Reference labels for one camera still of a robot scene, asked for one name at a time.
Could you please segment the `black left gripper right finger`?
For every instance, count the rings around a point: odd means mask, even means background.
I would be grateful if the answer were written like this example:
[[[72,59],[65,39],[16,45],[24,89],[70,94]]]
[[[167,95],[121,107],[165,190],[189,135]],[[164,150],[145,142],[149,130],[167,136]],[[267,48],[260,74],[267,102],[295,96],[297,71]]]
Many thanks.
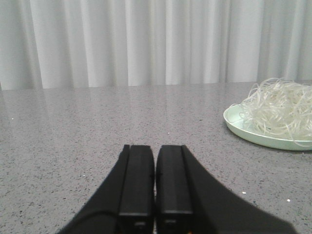
[[[294,234],[287,221],[236,196],[185,146],[163,145],[156,164],[159,234]]]

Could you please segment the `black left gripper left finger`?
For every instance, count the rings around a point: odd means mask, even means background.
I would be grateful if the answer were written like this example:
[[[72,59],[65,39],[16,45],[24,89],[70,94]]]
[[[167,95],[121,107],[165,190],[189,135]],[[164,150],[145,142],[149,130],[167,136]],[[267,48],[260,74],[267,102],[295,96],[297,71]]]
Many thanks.
[[[146,145],[125,145],[103,183],[62,234],[151,234],[155,165]]]

